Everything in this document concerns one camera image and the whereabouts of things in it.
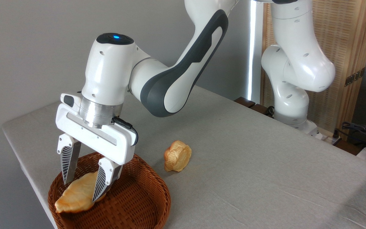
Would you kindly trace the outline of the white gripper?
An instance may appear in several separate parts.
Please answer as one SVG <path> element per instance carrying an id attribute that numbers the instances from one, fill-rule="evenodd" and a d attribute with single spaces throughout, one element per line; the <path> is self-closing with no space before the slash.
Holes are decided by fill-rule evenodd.
<path id="1" fill-rule="evenodd" d="M 60 155 L 64 184 L 73 181 L 80 154 L 81 143 L 102 154 L 92 201 L 102 198 L 112 184 L 120 178 L 123 164 L 134 155 L 137 134 L 119 124 L 90 127 L 80 117 L 81 98 L 67 93 L 60 96 L 56 125 L 65 134 L 59 136 L 57 153 Z"/>

